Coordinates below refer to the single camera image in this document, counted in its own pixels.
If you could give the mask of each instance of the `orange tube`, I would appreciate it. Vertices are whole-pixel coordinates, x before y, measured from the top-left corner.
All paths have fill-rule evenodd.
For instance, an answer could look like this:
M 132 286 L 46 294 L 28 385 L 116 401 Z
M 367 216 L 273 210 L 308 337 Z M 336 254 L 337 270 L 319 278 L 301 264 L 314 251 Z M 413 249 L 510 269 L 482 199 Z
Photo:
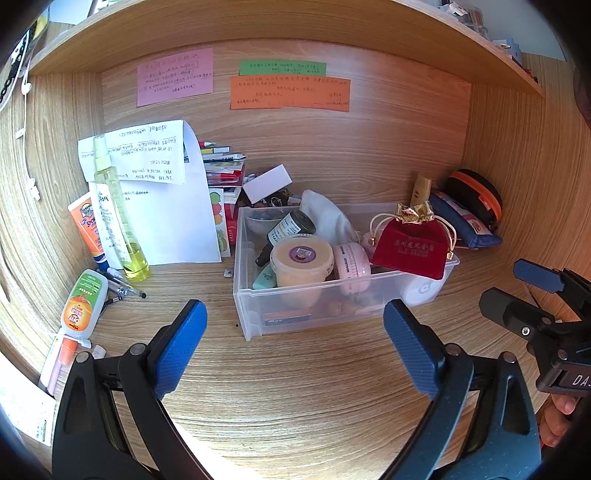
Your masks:
M 96 264 L 102 271 L 106 271 L 109 268 L 109 264 L 103 251 L 103 245 L 100 242 L 90 192 L 68 205 L 68 210 Z

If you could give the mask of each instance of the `finger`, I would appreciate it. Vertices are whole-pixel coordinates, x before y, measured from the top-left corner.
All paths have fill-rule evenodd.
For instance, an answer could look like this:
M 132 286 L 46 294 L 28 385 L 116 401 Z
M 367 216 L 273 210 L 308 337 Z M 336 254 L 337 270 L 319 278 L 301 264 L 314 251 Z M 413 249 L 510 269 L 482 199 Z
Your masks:
M 552 433 L 545 419 L 542 419 L 540 423 L 540 439 L 544 442 L 544 445 L 549 447 L 557 446 L 560 441 L 560 438 Z
M 544 410 L 544 420 L 557 437 L 562 437 L 570 427 L 570 422 L 564 418 L 564 414 L 552 404 Z
M 570 415 L 574 412 L 577 406 L 577 399 L 569 397 L 568 395 L 554 395 L 552 394 L 552 401 L 556 408 L 559 409 L 565 415 Z

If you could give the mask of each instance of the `orange sticky note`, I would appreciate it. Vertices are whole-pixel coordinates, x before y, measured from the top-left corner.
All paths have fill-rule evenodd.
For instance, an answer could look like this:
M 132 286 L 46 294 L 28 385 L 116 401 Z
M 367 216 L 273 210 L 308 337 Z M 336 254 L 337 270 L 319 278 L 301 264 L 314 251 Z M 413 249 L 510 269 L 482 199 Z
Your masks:
M 230 78 L 230 108 L 298 106 L 349 111 L 351 80 L 309 75 L 246 75 Z

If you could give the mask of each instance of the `green sticky note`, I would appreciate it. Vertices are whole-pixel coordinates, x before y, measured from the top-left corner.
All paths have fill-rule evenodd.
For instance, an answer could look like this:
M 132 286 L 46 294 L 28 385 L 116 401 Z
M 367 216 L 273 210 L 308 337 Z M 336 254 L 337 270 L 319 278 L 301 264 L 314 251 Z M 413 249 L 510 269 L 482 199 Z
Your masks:
M 314 75 L 326 77 L 326 63 L 307 60 L 243 60 L 240 75 Z

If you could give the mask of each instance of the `dark bottle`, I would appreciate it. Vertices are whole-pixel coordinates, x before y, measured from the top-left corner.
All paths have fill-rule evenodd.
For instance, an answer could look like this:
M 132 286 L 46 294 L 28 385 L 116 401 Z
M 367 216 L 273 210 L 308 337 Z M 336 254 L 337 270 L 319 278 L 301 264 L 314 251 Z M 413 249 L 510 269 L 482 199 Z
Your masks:
M 297 233 L 309 233 L 311 235 L 315 231 L 316 226 L 314 222 L 304 212 L 301 210 L 292 210 L 267 234 L 267 244 L 256 259 L 256 264 L 259 267 L 267 265 L 271 258 L 273 246 L 282 238 Z

